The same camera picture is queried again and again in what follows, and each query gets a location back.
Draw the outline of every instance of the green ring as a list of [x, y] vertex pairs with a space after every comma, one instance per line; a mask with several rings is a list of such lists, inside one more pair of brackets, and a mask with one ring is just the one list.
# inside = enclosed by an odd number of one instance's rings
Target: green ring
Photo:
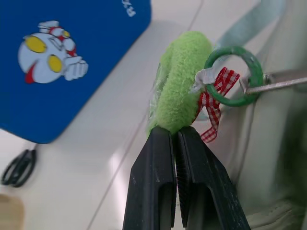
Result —
[[[257, 87], [263, 85], [263, 72], [261, 69], [261, 65], [258, 62], [257, 58], [250, 53], [249, 51], [245, 50], [244, 48], [240, 46], [231, 46], [231, 47], [223, 47], [219, 48], [215, 51], [213, 51], [209, 57], [208, 60], [205, 63], [205, 69], [211, 68], [214, 64], [214, 62], [226, 55], [236, 55], [241, 57], [245, 63], [248, 66], [248, 69], [250, 71], [251, 77], [250, 77], [250, 87]], [[259, 94], [251, 94], [251, 95], [244, 95], [243, 97], [239, 99], [228, 99], [221, 94], [219, 94], [213, 84], [209, 84], [206, 86], [207, 91], [213, 96], [214, 99], [219, 101], [222, 104], [231, 106], [231, 107], [240, 107], [246, 104], [250, 104], [254, 102]]]

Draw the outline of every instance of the yellow eye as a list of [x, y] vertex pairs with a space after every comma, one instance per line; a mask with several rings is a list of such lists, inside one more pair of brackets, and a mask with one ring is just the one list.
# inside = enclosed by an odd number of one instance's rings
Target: yellow eye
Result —
[[49, 58], [48, 58], [48, 64], [49, 64], [49, 67], [50, 69], [53, 71], [53, 72], [56, 72], [56, 73], [59, 73], [62, 69], [62, 62], [61, 60], [55, 56], [55, 55], [50, 55]]
[[47, 49], [46, 44], [38, 37], [29, 36], [25, 39], [26, 46], [33, 52], [44, 53]]
[[64, 36], [65, 36], [65, 37], [70, 37], [71, 34], [70, 34], [68, 31], [65, 30], [65, 31], [64, 31]]

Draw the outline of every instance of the green plush toy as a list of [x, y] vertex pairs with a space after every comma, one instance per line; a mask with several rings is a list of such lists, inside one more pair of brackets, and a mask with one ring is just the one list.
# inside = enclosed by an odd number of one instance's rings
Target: green plush toy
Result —
[[185, 32], [170, 44], [157, 72], [149, 131], [160, 126], [174, 134], [192, 124], [201, 92], [190, 93], [191, 87], [212, 50], [211, 42], [198, 31]]

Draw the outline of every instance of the beige fabric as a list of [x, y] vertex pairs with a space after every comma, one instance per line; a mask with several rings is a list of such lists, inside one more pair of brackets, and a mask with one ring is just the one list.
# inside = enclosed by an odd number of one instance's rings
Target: beige fabric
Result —
[[0, 194], [0, 230], [22, 230], [24, 205], [16, 197]]

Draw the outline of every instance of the ultraman sticker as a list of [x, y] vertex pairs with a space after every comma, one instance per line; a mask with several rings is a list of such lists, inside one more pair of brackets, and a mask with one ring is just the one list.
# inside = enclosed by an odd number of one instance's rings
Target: ultraman sticker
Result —
[[76, 44], [58, 21], [38, 24], [39, 32], [27, 35], [18, 51], [25, 82], [50, 83], [64, 76], [68, 81], [83, 77], [88, 64], [76, 54]]

